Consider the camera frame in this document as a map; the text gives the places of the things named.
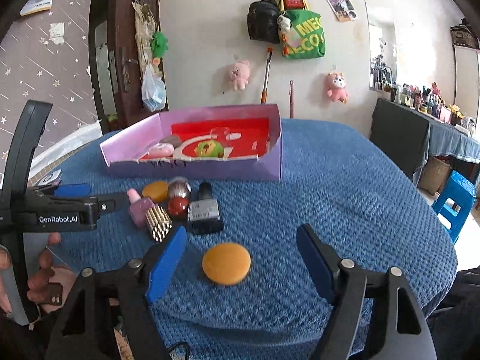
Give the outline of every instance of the blue knitted tablecloth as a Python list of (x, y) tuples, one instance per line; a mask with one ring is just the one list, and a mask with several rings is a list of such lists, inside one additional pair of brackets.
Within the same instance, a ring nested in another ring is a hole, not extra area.
[[(450, 237), (377, 147), (338, 123), (282, 120), (282, 129), (282, 180), (213, 181), (225, 231), (189, 234), (168, 292), (152, 307), (166, 344), (189, 342), (195, 360), (309, 357), (331, 307), (317, 295), (297, 250), (302, 223), (310, 223), (339, 256), (367, 269), (400, 267), (425, 314), (454, 280), (457, 258)], [(106, 138), (61, 164), (64, 183), (86, 182), (99, 194), (141, 191), (154, 181), (109, 177), (98, 146)], [(251, 254), (250, 273), (236, 286), (216, 286), (202, 275), (203, 254), (220, 242), (238, 242)], [(64, 233), (54, 250), (77, 272), (85, 266), (105, 271), (142, 257), (150, 245), (124, 210), (100, 218), (97, 231)], [(371, 301), (364, 309), (354, 352), (363, 347)]]

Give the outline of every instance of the poster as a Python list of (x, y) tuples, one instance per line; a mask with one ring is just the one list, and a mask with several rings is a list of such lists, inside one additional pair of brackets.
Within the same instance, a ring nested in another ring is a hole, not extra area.
[(47, 11), (50, 8), (52, 8), (52, 0), (28, 0), (20, 11), (20, 15), (26, 16), (35, 12)]
[(358, 15), (350, 0), (327, 0), (338, 21), (358, 20)]

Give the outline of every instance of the green toy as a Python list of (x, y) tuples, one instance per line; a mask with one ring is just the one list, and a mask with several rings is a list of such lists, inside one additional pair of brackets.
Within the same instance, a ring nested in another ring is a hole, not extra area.
[(223, 158), (223, 146), (214, 139), (203, 140), (195, 149), (195, 154), (199, 157)]
[(162, 34), (160, 31), (157, 31), (153, 34), (153, 38), (150, 41), (150, 47), (152, 48), (153, 64), (158, 65), (160, 59), (165, 54), (165, 51), (169, 49), (167, 42), (169, 40)]

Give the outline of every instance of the blue gripper pad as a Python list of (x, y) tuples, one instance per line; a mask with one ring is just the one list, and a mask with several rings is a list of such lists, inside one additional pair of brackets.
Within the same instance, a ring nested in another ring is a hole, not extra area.
[(297, 229), (298, 251), (307, 266), (308, 273), (310, 274), (311, 280), (313, 280), (318, 294), (327, 300), (328, 303), (332, 304), (337, 297), (333, 287), (334, 278), (332, 271), (328, 268), (328, 265), (315, 245), (313, 237), (318, 239), (310, 226), (300, 226)]
[(145, 294), (148, 304), (162, 298), (167, 292), (186, 245), (187, 232), (180, 226), (149, 273), (148, 290)]
[(57, 198), (77, 198), (90, 196), (90, 185), (88, 184), (61, 184), (55, 188), (53, 195)]

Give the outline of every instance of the orange round sponge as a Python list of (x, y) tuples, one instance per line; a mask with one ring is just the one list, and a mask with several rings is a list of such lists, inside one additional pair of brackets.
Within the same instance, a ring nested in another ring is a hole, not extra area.
[(155, 203), (161, 203), (167, 198), (169, 184), (166, 181), (155, 181), (144, 186), (142, 195), (144, 198), (150, 198)]
[(242, 245), (225, 242), (211, 247), (203, 255), (205, 275), (215, 283), (232, 286), (241, 282), (250, 270), (250, 254)]

